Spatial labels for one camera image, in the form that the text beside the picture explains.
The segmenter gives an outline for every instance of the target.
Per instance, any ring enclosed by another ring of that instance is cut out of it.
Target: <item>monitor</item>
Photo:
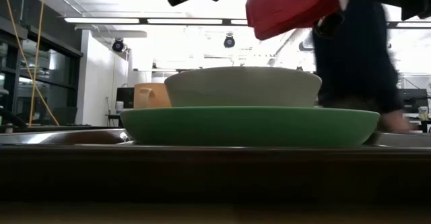
[[[117,101],[124,103],[124,109],[133,109],[133,98],[135,94],[134,87],[117,88]]]
[[[404,112],[419,113],[419,107],[428,107],[428,93],[426,89],[399,89],[404,102]]]

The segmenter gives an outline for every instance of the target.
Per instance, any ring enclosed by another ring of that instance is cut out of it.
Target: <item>mug handle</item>
[[[138,94],[135,94],[135,99],[133,100],[133,108],[134,109],[144,109],[148,108],[148,102],[150,100],[150,94],[153,93],[152,89],[141,88],[138,91]]]

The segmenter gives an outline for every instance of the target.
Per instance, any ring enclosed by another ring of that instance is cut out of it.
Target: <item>ceiling light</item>
[[[231,20],[230,23],[234,25],[248,25],[247,20]]]
[[[68,17],[66,22],[76,24],[139,24],[137,18],[91,18],[91,17]]]
[[[27,79],[27,78],[23,78],[23,77],[20,77],[18,79],[18,81],[21,83],[32,83],[33,82],[31,79]]]
[[[223,24],[223,20],[214,19],[148,19],[149,24]]]
[[[431,76],[429,73],[399,73],[400,76]]]
[[[389,29],[431,29],[431,22],[387,22]]]

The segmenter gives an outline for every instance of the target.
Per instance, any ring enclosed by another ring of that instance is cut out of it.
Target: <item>dish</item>
[[[312,107],[321,82],[316,75],[292,69],[216,67],[178,73],[164,83],[174,107]]]
[[[127,132],[145,145],[351,147],[374,132],[379,114],[282,107],[183,107],[121,112]]]

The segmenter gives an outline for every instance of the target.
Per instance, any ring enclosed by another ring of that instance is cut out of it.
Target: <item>orange mug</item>
[[[164,83],[138,83],[133,98],[134,109],[172,107]]]

